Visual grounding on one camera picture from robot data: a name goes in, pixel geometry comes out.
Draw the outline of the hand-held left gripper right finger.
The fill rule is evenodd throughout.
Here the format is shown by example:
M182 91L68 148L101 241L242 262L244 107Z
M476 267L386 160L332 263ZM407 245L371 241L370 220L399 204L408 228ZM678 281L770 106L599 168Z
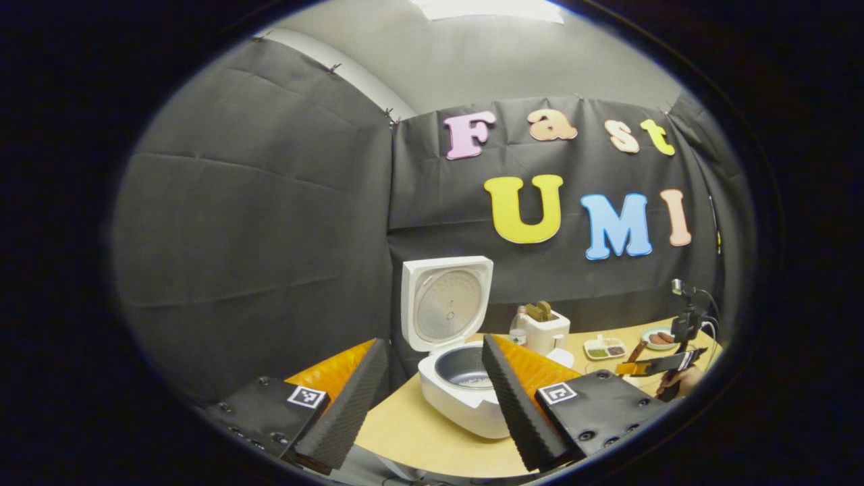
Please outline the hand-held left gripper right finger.
M483 366L527 470L578 462L623 440L666 411L614 372L574 372L509 339L486 335Z

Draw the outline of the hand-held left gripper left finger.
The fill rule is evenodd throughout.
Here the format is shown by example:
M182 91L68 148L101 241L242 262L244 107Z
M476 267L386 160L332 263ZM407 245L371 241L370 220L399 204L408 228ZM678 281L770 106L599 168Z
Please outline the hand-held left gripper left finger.
M273 458L330 473L354 446L388 360L388 342L370 339L290 378L257 377L204 413Z

